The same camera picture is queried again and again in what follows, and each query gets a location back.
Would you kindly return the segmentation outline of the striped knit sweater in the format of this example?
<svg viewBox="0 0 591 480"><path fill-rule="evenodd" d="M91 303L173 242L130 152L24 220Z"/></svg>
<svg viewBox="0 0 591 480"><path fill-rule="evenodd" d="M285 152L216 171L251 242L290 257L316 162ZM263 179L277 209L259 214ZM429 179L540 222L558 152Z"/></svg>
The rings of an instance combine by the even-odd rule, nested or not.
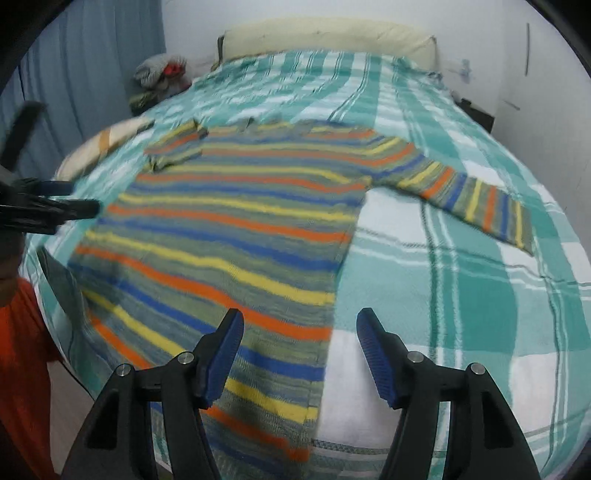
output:
<svg viewBox="0 0 591 480"><path fill-rule="evenodd" d="M528 212L500 188L359 126L304 121L206 129L152 144L145 169L46 279L71 315L91 392L114 365L162 364L238 309L245 334L205 416L226 477L368 479L384 456L318 440L342 263L367 193L394 188L466 223L471 244L530 252Z"/></svg>

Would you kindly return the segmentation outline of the orange fleece clothing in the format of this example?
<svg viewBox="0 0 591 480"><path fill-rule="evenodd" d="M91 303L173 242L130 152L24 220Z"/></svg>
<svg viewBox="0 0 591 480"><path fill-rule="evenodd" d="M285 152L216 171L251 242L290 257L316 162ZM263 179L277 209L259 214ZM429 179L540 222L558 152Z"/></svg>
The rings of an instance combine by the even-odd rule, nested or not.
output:
<svg viewBox="0 0 591 480"><path fill-rule="evenodd" d="M1 422L39 479L55 479L50 451L51 382L60 359L31 284L19 279L1 308Z"/></svg>

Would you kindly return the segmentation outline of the clothes pile beside bed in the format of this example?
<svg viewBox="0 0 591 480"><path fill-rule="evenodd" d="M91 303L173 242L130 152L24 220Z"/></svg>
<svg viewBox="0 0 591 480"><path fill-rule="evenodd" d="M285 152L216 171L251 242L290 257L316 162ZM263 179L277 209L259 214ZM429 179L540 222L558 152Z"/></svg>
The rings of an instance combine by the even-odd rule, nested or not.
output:
<svg viewBox="0 0 591 480"><path fill-rule="evenodd" d="M141 92L129 99L133 116L139 116L163 100L186 91L192 84L187 59L180 55L158 54L135 69L133 79Z"/></svg>

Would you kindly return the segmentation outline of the cream orange striped pillow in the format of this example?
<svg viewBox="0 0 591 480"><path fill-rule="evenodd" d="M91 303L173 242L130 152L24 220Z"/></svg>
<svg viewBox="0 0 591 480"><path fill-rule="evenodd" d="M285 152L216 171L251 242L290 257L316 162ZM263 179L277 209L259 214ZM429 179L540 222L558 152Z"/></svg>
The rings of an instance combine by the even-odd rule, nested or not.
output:
<svg viewBox="0 0 591 480"><path fill-rule="evenodd" d="M88 175L108 155L153 124L148 117L139 116L103 129L63 159L54 179L75 181Z"/></svg>

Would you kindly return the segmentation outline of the blue curtain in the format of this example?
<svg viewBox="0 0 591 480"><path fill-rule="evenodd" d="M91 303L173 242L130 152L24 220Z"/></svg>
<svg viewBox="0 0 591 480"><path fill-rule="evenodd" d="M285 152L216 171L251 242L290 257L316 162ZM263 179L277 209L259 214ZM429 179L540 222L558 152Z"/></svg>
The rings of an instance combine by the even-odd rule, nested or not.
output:
<svg viewBox="0 0 591 480"><path fill-rule="evenodd" d="M133 75L164 51L158 1L74 1L20 60L1 93L1 132L23 103L45 106L16 165L20 177L49 179L62 160L131 115Z"/></svg>

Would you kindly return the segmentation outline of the teal plaid bed cover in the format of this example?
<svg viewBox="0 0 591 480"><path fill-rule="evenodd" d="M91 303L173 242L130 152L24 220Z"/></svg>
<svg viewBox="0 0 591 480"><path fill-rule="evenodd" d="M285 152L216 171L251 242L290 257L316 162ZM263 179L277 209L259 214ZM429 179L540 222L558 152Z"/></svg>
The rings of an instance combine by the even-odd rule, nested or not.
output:
<svg viewBox="0 0 591 480"><path fill-rule="evenodd" d="M529 214L532 249L492 239L471 244L466 223L403 191L367 193L342 263L335 330L315 438L380 448L384 461L400 415L381 399L356 337L372 308L384 328L434 362L485 365L517 418L544 479L561 479L590 436L590 264L548 190L504 146L457 108L437 74L404 58L295 50L243 57L196 80L150 111L153 126L77 183L105 209L145 169L147 149L186 123L304 121L359 126L412 143L425 157L496 186ZM65 264L96 221L35 235L23 272L48 329L85 360L71 315L46 279L41 255Z"/></svg>

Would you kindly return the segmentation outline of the dark bedside table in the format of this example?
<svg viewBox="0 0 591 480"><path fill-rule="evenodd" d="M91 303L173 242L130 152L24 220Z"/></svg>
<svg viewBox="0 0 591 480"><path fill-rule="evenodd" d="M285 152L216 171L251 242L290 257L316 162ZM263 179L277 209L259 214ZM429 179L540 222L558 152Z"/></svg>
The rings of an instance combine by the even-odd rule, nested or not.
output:
<svg viewBox="0 0 591 480"><path fill-rule="evenodd" d="M495 117L481 107L474 104L472 101L462 98L456 101L456 105L463 110L473 121L478 123L486 132L491 133L493 130Z"/></svg>

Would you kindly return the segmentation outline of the white wardrobe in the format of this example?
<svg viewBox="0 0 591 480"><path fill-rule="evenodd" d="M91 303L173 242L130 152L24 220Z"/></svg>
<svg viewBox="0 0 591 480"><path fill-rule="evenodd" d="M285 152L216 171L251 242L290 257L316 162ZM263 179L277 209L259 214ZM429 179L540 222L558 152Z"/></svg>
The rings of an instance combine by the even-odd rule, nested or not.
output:
<svg viewBox="0 0 591 480"><path fill-rule="evenodd" d="M590 248L590 77L526 1L504 1L504 78L493 135L549 190Z"/></svg>

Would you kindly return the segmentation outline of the cream padded headboard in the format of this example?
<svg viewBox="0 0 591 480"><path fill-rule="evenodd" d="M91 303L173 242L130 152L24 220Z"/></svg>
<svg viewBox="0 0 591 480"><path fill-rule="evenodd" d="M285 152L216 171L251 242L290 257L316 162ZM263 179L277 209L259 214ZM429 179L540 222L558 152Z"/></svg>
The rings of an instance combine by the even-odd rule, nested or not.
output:
<svg viewBox="0 0 591 480"><path fill-rule="evenodd" d="M353 18L266 19L228 29L217 39L218 61L291 50L332 50L406 57L427 71L439 69L437 41L418 28Z"/></svg>

